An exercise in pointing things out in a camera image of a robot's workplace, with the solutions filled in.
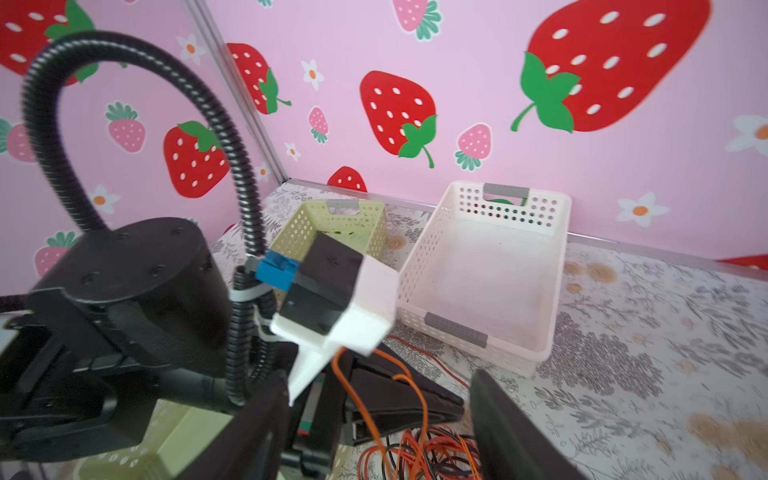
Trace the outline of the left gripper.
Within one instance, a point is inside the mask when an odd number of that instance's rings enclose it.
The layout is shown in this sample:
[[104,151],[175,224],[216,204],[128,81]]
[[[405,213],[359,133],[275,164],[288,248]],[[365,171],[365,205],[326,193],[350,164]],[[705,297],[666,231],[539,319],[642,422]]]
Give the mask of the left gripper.
[[[461,419],[464,401],[459,396],[419,373],[388,346],[379,349],[391,358],[347,351],[339,369],[383,437],[422,426],[423,406],[428,408],[430,426]],[[339,446],[372,440],[363,415],[328,365],[292,407],[281,477],[326,479],[333,472]]]

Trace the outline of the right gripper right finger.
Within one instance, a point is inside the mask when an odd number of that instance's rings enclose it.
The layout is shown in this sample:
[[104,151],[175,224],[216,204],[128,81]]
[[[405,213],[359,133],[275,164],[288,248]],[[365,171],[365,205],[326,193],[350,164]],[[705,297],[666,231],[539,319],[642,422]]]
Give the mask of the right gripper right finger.
[[469,392],[474,436],[484,479],[585,478],[489,373],[475,371]]

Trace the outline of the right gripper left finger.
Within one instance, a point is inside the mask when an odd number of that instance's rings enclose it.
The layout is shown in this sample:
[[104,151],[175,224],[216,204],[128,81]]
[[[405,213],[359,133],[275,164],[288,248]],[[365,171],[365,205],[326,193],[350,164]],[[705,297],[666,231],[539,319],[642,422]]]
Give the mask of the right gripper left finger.
[[277,478],[290,416],[287,376],[276,371],[258,386],[239,413],[178,477]]

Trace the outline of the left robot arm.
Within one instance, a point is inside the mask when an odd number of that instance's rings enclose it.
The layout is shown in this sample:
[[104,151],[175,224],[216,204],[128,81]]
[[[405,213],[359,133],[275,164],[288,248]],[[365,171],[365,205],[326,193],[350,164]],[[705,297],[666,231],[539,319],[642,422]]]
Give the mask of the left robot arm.
[[[176,217],[113,230],[88,202],[63,148],[58,102],[70,77],[103,61],[165,79],[206,118],[230,166],[248,259],[226,285],[200,228]],[[397,272],[310,231],[295,260],[265,243],[255,176],[209,87],[166,51],[105,31],[46,46],[24,82],[36,160],[80,228],[27,294],[5,296],[1,456],[62,462],[142,442],[156,403],[226,413],[230,422],[185,479],[303,478],[330,472],[343,430],[376,441],[458,421],[463,400],[384,344]]]

